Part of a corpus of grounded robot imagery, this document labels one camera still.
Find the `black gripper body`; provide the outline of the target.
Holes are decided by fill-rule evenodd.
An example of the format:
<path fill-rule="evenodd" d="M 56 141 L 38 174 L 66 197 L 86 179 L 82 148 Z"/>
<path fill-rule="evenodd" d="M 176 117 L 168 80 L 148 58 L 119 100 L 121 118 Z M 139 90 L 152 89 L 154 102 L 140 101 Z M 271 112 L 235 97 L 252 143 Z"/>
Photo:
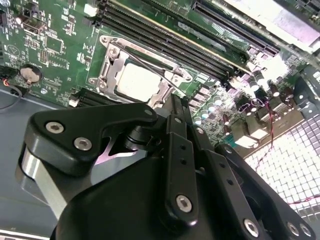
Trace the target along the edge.
<path fill-rule="evenodd" d="M 142 159 L 75 196 L 61 214 L 53 240 L 237 240 L 230 219 L 197 172 L 197 224 L 173 228 L 161 216 L 163 164 Z"/>

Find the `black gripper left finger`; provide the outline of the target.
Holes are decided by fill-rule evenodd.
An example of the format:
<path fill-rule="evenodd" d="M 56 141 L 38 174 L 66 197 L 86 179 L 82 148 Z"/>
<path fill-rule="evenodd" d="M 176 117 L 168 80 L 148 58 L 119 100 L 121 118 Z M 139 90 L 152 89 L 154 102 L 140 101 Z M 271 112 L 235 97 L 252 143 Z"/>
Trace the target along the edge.
<path fill-rule="evenodd" d="M 92 187 L 89 175 L 98 161 L 147 151 L 164 159 L 161 214 L 176 224 L 195 224 L 196 129 L 186 99 L 176 95 L 159 110 L 134 102 L 42 111 L 28 120 L 19 166 L 61 221 L 69 202 Z"/>

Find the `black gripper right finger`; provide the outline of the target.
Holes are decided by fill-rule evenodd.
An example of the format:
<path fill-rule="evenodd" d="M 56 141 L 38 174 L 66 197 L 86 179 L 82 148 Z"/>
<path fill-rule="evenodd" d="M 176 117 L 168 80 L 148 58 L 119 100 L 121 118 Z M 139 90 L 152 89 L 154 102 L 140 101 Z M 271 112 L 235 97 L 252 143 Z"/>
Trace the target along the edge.
<path fill-rule="evenodd" d="M 312 228 L 230 146 L 212 146 L 192 123 L 186 97 L 181 99 L 195 165 L 204 169 L 204 189 L 222 231 L 222 240 L 313 240 Z"/>

